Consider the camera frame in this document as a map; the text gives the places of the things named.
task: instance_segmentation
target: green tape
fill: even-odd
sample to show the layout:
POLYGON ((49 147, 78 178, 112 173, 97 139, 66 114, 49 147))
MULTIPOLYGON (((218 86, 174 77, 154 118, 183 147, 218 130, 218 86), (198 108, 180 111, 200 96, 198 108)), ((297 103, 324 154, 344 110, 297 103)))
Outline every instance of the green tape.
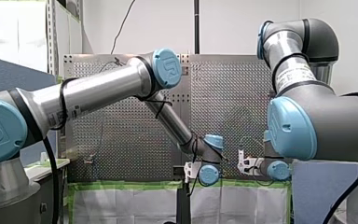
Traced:
MULTIPOLYGON (((287 220, 290 220, 290 198, 292 195, 292 188, 290 182, 276 182, 268 187, 260 186, 254 180, 234 180, 223 179, 216 184, 206 187, 244 187, 244 188, 268 188, 268 189, 287 189, 287 220)), ((69 223, 73 224, 74 220, 74 204, 75 194, 81 190, 101 190, 101 189, 134 189, 134 190, 156 190, 156 189, 179 189, 181 188, 180 181, 161 181, 161 182, 128 182, 128 181, 96 181, 90 183, 71 183, 68 184, 68 210, 69 210, 69 223)), ((199 183, 196 188, 204 188, 199 183)))

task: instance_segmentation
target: white paper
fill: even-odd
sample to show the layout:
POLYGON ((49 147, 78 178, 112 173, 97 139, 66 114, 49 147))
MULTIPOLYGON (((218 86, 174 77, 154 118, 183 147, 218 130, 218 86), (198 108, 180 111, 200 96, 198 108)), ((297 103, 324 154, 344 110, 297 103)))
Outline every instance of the white paper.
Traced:
POLYGON ((41 42, 46 44, 46 4, 19 2, 18 11, 20 45, 41 42))
POLYGON ((10 63, 19 63, 19 43, 0 40, 0 59, 10 63))
POLYGON ((69 19, 69 45, 71 54, 81 54, 82 50, 82 34, 81 23, 77 21, 72 15, 68 15, 69 19))
POLYGON ((63 76, 63 55, 69 53, 69 22, 66 10, 61 6, 56 6, 56 31, 59 55, 59 74, 63 76))
POLYGON ((48 71, 48 46, 40 40, 19 45, 19 64, 42 72, 48 71))
POLYGON ((19 5, 19 64, 47 72, 45 3, 20 2, 19 5))
POLYGON ((18 6, 15 2, 0 2, 0 40, 18 42, 18 6))

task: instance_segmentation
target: metal frame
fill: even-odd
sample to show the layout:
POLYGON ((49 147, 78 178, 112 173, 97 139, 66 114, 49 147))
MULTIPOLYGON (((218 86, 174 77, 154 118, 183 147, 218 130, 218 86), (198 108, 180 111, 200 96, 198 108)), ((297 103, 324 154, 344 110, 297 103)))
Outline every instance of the metal frame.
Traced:
POLYGON ((48 23, 48 72, 58 75, 58 47, 56 31, 55 0, 47 0, 47 23, 48 23))

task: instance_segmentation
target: black hose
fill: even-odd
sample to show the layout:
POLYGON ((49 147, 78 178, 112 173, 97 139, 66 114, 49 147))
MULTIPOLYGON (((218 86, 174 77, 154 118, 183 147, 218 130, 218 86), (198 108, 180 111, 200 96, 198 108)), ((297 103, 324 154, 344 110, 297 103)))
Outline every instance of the black hose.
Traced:
POLYGON ((194 0, 194 29, 194 53, 200 54, 200 0, 194 0))
POLYGON ((57 169, 57 163, 55 161, 53 149, 47 137, 43 139, 43 144, 45 144, 46 152, 48 153, 48 159, 50 160, 50 166, 51 166, 51 175, 53 177, 52 224, 56 224, 58 222, 59 213, 60 213, 60 189, 59 189, 60 182, 58 178, 58 169, 57 169))
MULTIPOLYGON (((345 96, 358 96, 358 92, 350 93, 345 96)), ((330 208, 330 211, 327 213, 327 216, 324 218, 324 224, 327 224, 330 218, 334 215, 334 212, 338 209, 339 205, 358 187, 358 177, 355 181, 339 196, 333 206, 330 208)))

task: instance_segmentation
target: gray panel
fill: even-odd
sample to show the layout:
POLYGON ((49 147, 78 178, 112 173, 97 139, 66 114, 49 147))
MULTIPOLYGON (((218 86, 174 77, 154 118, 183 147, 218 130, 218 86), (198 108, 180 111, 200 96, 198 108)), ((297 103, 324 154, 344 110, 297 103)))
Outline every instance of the gray panel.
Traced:
MULTIPOLYGON (((64 58, 65 76, 86 77, 115 68, 117 59, 123 63, 128 58, 129 55, 68 55, 64 58)), ((76 151, 69 166, 70 182, 172 179, 174 147, 153 113, 136 98, 76 119, 66 128, 67 148, 76 151), (85 164, 90 155, 95 155, 93 164, 85 164)))
POLYGON ((191 129, 198 135, 225 138, 224 175, 243 177, 237 169, 238 149, 263 153, 270 71, 255 56, 191 55, 191 129))

